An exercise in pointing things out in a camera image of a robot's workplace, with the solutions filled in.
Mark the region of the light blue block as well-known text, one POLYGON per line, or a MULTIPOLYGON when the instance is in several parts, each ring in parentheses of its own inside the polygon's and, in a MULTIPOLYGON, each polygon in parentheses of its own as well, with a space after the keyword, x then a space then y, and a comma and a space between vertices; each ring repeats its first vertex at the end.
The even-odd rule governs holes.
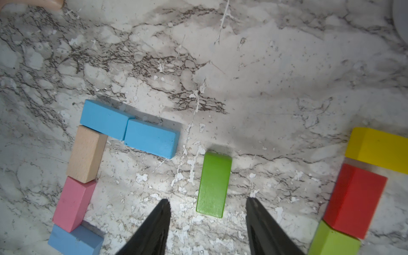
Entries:
POLYGON ((123 141, 128 120, 136 117, 104 103, 87 99, 84 103, 80 124, 123 141))
POLYGON ((63 255, 98 255, 103 241, 103 237, 82 225, 70 233, 54 225, 48 244, 63 255))

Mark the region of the lime green block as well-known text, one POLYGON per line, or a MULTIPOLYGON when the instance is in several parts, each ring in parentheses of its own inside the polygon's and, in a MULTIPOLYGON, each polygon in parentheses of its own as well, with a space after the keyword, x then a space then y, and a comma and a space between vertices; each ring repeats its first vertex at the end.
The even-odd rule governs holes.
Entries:
POLYGON ((359 239, 338 232, 321 220, 308 255, 357 255, 360 245, 359 239))

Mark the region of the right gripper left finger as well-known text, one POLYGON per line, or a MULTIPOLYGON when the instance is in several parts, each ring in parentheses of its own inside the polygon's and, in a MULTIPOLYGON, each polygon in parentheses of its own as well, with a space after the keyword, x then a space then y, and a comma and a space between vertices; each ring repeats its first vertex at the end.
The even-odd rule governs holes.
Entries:
POLYGON ((171 220, 171 206, 162 199, 118 255, 163 255, 171 220))

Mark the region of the red block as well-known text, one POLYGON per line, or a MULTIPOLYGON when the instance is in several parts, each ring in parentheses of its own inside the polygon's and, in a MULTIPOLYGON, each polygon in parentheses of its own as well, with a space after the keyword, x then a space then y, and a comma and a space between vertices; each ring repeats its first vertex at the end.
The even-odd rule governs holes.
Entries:
POLYGON ((343 164, 323 220, 333 229, 364 239, 388 178, 343 164))

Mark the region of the dark green block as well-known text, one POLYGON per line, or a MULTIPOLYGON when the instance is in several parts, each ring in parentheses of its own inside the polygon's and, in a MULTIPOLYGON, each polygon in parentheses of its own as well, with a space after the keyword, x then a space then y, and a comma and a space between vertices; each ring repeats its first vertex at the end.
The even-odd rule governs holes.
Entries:
POLYGON ((222 218, 232 167, 232 158, 206 152, 200 179, 196 211, 222 218))

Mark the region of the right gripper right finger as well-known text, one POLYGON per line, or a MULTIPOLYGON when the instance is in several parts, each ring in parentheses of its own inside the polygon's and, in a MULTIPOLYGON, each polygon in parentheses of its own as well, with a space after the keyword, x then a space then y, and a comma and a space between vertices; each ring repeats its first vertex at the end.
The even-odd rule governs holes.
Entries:
POLYGON ((246 226, 252 255, 303 255, 256 198, 246 200, 246 226))

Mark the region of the pink block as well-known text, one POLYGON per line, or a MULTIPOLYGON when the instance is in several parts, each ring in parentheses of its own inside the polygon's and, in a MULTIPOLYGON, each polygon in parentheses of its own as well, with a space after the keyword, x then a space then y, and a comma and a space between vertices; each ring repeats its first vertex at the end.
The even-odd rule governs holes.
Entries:
POLYGON ((53 216, 53 223, 72 232, 83 221, 96 187, 96 180, 81 183, 67 177, 53 216))

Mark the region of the natural wood block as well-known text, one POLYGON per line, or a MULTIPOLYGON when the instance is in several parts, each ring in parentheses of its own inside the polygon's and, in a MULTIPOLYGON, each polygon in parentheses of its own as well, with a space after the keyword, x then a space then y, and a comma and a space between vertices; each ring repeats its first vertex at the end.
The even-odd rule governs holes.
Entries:
POLYGON ((67 176, 88 183, 97 177, 107 135, 80 125, 77 129, 67 176))

